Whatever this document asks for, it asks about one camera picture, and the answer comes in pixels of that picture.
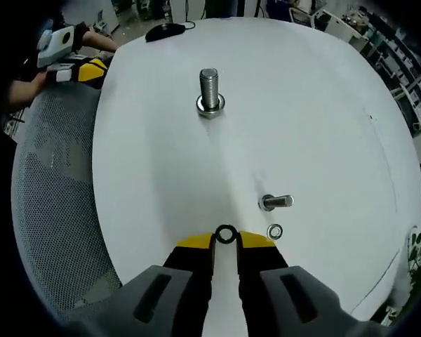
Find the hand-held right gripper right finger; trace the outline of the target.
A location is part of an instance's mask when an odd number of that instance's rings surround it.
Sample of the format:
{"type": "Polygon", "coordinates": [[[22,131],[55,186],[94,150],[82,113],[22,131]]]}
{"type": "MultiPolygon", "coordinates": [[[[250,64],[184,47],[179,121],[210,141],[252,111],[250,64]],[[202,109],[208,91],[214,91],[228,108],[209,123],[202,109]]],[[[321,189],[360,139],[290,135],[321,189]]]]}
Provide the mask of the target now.
{"type": "Polygon", "coordinates": [[[337,294],[302,267],[288,266],[275,243],[237,235],[239,297],[249,336],[369,336],[340,305],[337,294]]]}

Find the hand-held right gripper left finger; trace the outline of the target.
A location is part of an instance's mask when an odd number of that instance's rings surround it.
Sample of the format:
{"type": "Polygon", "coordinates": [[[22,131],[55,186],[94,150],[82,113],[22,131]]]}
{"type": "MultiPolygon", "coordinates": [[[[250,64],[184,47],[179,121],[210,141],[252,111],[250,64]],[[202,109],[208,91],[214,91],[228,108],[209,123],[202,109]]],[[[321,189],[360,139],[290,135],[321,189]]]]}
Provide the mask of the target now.
{"type": "Polygon", "coordinates": [[[69,336],[201,336],[212,293],[215,234],[178,242],[115,292],[104,308],[73,321],[69,336]]]}

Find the person's left hand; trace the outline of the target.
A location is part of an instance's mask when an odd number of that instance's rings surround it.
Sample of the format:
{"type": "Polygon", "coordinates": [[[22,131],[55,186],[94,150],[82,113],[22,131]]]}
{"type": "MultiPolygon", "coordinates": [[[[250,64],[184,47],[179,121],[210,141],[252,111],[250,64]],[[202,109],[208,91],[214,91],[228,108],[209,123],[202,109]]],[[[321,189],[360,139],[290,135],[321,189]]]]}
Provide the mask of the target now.
{"type": "Polygon", "coordinates": [[[38,72],[33,80],[31,80],[30,84],[34,95],[38,95],[42,92],[47,83],[50,81],[50,75],[51,73],[47,71],[38,72]]]}

